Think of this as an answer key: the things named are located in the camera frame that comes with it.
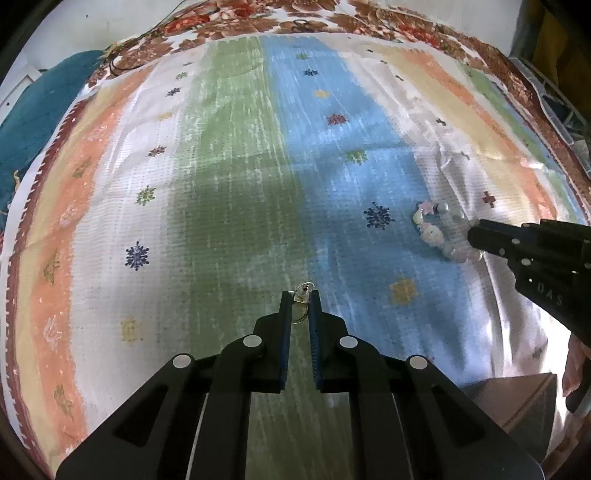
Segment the red snowflake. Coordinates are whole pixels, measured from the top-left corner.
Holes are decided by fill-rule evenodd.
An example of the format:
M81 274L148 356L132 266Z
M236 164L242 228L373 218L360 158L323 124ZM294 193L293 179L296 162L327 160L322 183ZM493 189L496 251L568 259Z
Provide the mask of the red snowflake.
M340 113L333 113L327 118L327 120L329 121L329 125L343 125L348 121L345 116Z

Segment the white bead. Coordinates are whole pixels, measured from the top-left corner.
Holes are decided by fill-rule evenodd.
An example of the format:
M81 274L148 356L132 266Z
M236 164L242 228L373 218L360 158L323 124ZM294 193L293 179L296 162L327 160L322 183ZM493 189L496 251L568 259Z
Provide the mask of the white bead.
M415 225L422 225L424 221L425 218L423 217L423 213L421 210L417 210L416 212L414 212L413 222Z
M437 213L447 213L449 212L449 205L447 202L441 202L437 204Z
M441 249L441 253L443 253L443 256L446 258L453 258L453 253L455 252L455 248L452 244L450 243L445 243L445 245L443 245L443 248Z
M445 244L443 232L435 225L429 225L428 228L422 231L421 240L430 247L441 247Z
M453 259L458 263L465 263L468 260L468 253L465 250L455 250Z
M479 262L482 260L482 257L484 257L484 252L482 250L473 248L468 252L468 260L472 262Z

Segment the green stripe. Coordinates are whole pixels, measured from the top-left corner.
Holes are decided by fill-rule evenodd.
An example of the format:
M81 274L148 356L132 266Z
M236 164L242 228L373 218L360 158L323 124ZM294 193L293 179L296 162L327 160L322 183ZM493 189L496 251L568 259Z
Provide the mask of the green stripe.
M476 87L476 89L491 103L497 113L503 117L511 130L513 130L515 136L525 145L530 154L536 160L546 165L548 160L540 146L537 144L532 134L528 132L507 110L505 98L496 88L494 88L492 82L486 77L486 75L480 70L473 69L461 62L460 65L462 65L464 70L468 73L474 87ZM579 218L570 204L564 176L554 170L550 170L550 172L547 172L544 175L548 179L548 182L552 186L557 197L560 199L562 206L567 209L568 218L564 219L564 221L578 223Z
M306 279L294 180L256 38L213 44L191 85L177 151L176 220L190 266L197 355L248 333Z
M191 350L214 355L308 280L290 169L255 37L211 44L180 126L174 222L186 256ZM329 408L311 378L306 323L294 327L287 391L254 394L247 477L349 478L346 399Z

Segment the human hand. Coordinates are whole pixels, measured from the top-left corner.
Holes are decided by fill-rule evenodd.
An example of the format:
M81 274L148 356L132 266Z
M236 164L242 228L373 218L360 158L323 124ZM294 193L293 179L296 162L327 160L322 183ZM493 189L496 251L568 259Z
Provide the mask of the human hand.
M584 345L574 335L569 339L569 354L566 358L566 368L562 377L562 395L568 397L580 387L583 380L583 364L591 358L591 348Z

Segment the cross pattern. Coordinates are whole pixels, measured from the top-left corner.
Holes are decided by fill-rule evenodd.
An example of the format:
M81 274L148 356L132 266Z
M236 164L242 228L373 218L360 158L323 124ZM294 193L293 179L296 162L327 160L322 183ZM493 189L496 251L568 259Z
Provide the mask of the cross pattern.
M488 203L491 208L495 207L496 198L494 195L490 195L487 190L484 191L484 197L482 198L484 203Z

